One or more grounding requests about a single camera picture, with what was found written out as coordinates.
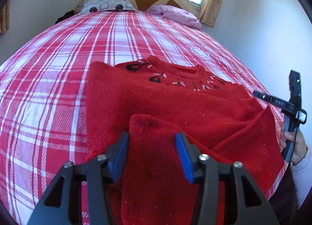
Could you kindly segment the right hand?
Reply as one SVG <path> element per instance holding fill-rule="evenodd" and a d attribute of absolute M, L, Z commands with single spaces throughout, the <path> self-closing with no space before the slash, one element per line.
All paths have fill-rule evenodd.
<path fill-rule="evenodd" d="M 294 132 L 287 132 L 285 130 L 285 124 L 282 123 L 280 129 L 279 147 L 280 151 L 286 148 L 286 141 L 294 143 L 293 155 L 291 157 L 291 164 L 293 166 L 299 164 L 306 156 L 308 147 L 306 145 L 304 136 L 300 129 L 296 129 Z"/>

